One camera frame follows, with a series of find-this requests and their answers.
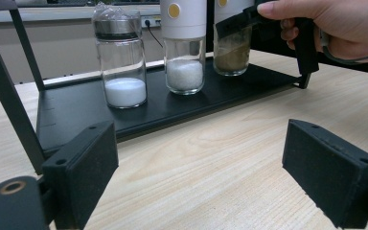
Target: white salt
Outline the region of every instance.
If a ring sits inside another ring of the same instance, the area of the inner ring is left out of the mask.
[[[132,107],[146,99],[146,85],[142,80],[119,78],[105,84],[105,95],[115,107]]]
[[[167,62],[167,85],[179,91],[198,89],[203,82],[202,64],[196,60],[175,59]]]

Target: salt shaker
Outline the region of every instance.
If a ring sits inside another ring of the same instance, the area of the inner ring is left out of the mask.
[[[241,13],[243,9],[254,5],[254,0],[215,0],[215,24]],[[218,38],[214,26],[214,70],[223,76],[243,74],[249,65],[250,39],[252,28]]]
[[[102,4],[93,17],[107,104],[130,108],[147,99],[140,13],[127,15]]]
[[[205,82],[206,0],[160,0],[166,85],[191,95]]]

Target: light wood surface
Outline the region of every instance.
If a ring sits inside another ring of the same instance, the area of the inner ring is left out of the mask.
[[[293,58],[252,51],[250,60],[298,76]],[[16,88],[35,124],[35,86]],[[334,229],[282,168],[288,119],[368,151],[368,74],[320,65],[308,89],[118,144],[120,167],[86,229]],[[0,104],[0,182],[20,175],[35,173]]]

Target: black rod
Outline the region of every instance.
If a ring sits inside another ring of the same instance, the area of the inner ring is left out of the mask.
[[[20,17],[19,10],[11,10],[10,13],[13,25],[17,31],[17,35],[19,36],[20,43],[22,44],[26,59],[28,60],[29,66],[31,68],[34,82],[37,85],[38,91],[41,92],[45,89],[43,78],[41,77],[40,71],[38,69],[37,62],[35,60],[35,54],[33,53],[32,45],[29,41],[26,29],[22,23],[22,18]]]
[[[12,79],[0,55],[0,102],[37,174],[42,174],[43,150],[28,114],[14,88]]]

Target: human hand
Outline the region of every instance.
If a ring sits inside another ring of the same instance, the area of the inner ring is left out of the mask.
[[[279,0],[258,6],[264,17],[282,20],[282,39],[294,49],[298,36],[294,17],[313,19],[316,50],[322,52],[320,28],[330,35],[328,50],[336,58],[368,57],[368,0]]]

